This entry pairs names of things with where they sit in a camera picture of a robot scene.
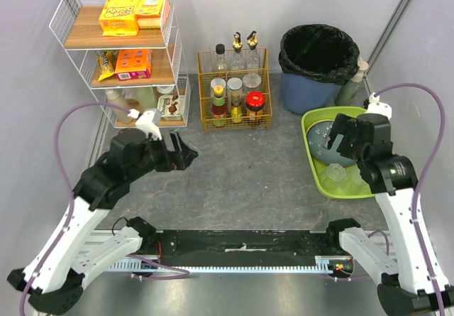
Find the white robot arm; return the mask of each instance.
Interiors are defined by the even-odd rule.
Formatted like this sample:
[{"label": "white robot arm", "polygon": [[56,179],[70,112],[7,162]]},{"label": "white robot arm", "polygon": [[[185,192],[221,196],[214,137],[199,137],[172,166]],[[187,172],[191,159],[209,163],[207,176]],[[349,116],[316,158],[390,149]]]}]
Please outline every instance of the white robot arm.
[{"label": "white robot arm", "polygon": [[[411,161],[392,153],[389,119],[391,107],[372,94],[367,111],[356,119],[339,114],[326,144],[330,148],[338,134],[343,139],[337,151],[357,161],[361,176],[375,193],[392,235],[397,263],[389,259],[357,225],[336,227],[338,244],[351,254],[377,285],[388,315],[414,315],[438,309],[434,287],[411,215],[416,173]],[[417,221],[445,306],[454,302],[453,287],[438,265],[421,213],[418,197]]]},{"label": "white robot arm", "polygon": [[[37,311],[52,315],[67,312],[108,267],[143,246],[154,246],[156,229],[135,217],[107,242],[77,257],[98,223],[129,193],[133,181],[152,170],[185,170],[197,157],[197,152],[187,147],[176,132],[170,132],[175,150],[167,149],[157,127],[157,110],[147,110],[140,116],[138,111],[131,111],[131,116],[138,118],[137,128],[120,131],[112,138],[110,150],[82,173],[73,190],[74,212],[68,226],[64,223],[69,207],[41,252],[28,266],[12,270],[8,276],[8,282],[20,291],[33,278],[28,301]],[[60,240],[36,272],[58,236]]]}]

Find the table surface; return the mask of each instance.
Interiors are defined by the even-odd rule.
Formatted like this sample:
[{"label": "table surface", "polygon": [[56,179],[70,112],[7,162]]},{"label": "table surface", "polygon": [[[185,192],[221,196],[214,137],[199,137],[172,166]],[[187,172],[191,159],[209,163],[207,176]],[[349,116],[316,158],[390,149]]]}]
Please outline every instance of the table surface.
[{"label": "table surface", "polygon": [[[204,135],[196,76],[191,76],[189,126],[183,140],[199,152],[182,172],[151,173],[131,186],[100,224],[140,215],[158,229],[313,229],[354,217],[365,229],[386,228],[375,199],[332,200],[312,178],[301,116],[285,111],[279,75],[270,75],[273,122],[266,129]],[[358,95],[360,102],[365,96]],[[117,129],[109,129],[105,150]],[[362,274],[357,266],[355,275]],[[301,274],[193,274],[184,280],[140,283],[103,273],[69,316],[384,316],[375,284],[334,283]]]},{"label": "table surface", "polygon": [[[189,123],[178,129],[199,152],[184,171],[151,173],[99,225],[110,229],[119,217],[141,216],[158,229],[312,229],[353,217],[364,229],[387,228],[374,198],[333,200],[318,192],[301,132],[301,116],[285,111],[279,74],[270,75],[271,129],[218,131],[205,135],[200,122],[197,76]],[[358,105],[365,90],[355,99]],[[118,129],[110,127],[104,150]],[[167,144],[171,144],[167,134]]]}]

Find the black garbage bag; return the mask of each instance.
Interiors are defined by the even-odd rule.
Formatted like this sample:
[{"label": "black garbage bag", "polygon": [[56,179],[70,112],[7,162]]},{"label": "black garbage bag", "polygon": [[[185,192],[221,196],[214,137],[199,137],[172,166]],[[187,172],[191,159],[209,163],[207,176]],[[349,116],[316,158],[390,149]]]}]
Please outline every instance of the black garbage bag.
[{"label": "black garbage bag", "polygon": [[344,31],[322,24],[302,25],[282,37],[279,64],[283,73],[344,85],[358,71],[359,56],[360,49]]}]

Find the gray floor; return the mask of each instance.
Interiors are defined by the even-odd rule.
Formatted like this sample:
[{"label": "gray floor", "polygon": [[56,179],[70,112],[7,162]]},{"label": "gray floor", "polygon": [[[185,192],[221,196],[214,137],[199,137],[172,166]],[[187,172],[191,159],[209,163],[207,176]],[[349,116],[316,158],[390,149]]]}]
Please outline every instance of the gray floor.
[{"label": "gray floor", "polygon": [[[133,183],[131,193],[99,228],[136,215],[158,229],[322,230],[331,220],[345,217],[356,218],[365,229],[386,228],[375,199],[332,200],[318,192],[306,156],[301,116],[283,109],[279,75],[270,75],[274,115],[269,131],[204,135],[197,76],[191,76],[190,82],[189,125],[179,132],[199,157],[186,171],[151,173]],[[360,102],[365,94],[358,96]],[[117,132],[109,129],[105,150]]]}]

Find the orange snack box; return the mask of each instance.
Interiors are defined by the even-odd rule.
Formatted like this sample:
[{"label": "orange snack box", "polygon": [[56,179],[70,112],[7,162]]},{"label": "orange snack box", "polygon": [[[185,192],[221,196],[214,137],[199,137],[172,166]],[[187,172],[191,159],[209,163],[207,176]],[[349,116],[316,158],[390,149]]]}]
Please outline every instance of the orange snack box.
[{"label": "orange snack box", "polygon": [[135,14],[138,16],[154,16],[158,17],[161,14],[164,0],[140,0],[135,8]]},{"label": "orange snack box", "polygon": [[136,36],[135,9],[140,0],[107,0],[99,16],[103,36]]},{"label": "orange snack box", "polygon": [[139,80],[151,76],[151,50],[120,50],[115,74],[119,80]]}]

